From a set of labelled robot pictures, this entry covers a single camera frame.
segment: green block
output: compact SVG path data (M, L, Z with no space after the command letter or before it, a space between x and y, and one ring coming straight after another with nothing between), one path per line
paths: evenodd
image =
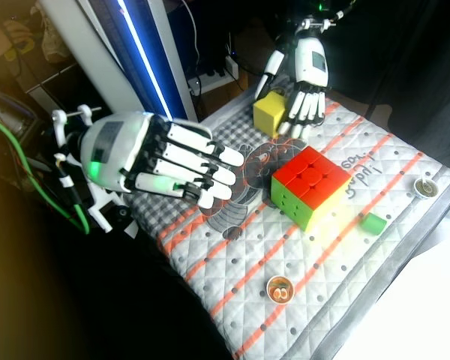
M308 221L314 211L273 176L271 177L271 201L300 229L304 231L307 229Z
M380 235L380 233L385 229L387 225L387 220L372 214L371 212L365 215L360 223L363 230L369 232L373 235Z

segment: white cable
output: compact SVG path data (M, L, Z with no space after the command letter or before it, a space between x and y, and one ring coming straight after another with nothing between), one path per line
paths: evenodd
M181 0L181 2L183 2L183 5L187 8L188 13L190 14L190 18L192 20L192 24L193 24L193 34L194 34L194 41L193 44L195 45L195 51L196 51L196 64L195 67L198 67L198 63L200 62L200 53L198 51L198 47L197 47L197 27L195 26L195 19L194 19L194 15L192 15L192 12L190 11L190 8L187 5L187 2L185 0Z

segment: blue light strip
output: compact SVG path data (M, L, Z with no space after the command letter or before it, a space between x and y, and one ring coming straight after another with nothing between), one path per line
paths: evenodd
M140 54L140 57L142 58L145 68L147 69L148 75L150 76L151 82L153 83L155 91L157 92L157 95L158 95L158 98L160 99L162 107L165 110L166 117L170 121L172 121L173 120L172 114L170 113L170 110L168 109L167 102L165 101L164 95L162 94L160 86L158 85L157 78L155 77L155 74L153 73L153 70L152 70L152 66L150 66L149 58L147 58L147 55L145 54L145 50L143 49L142 42L140 41L140 38L137 34L137 30L135 29L134 22L132 21L130 14L128 13L127 5L125 5L124 0L117 0L117 2L123 11L123 16L125 18L125 21L127 22L128 30L130 30L130 33L132 35L133 41L135 42L136 48L138 49L138 52Z

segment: yellow cube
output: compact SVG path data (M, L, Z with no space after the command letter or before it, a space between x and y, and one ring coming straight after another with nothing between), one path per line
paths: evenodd
M270 91L253 105L253 126L270 137L277 137L280 120L285 113L285 97Z

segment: power strip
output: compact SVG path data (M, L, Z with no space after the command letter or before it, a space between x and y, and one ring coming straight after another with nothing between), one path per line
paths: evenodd
M213 76L209 76L206 73L199 76L200 81L202 82L202 94L239 79L239 65L234 62L230 56L225 58L225 67L233 75L233 78L226 71L224 76L220 76L218 73L215 73ZM191 88L190 92L192 95L199 94L200 84L196 77L189 79L188 85Z

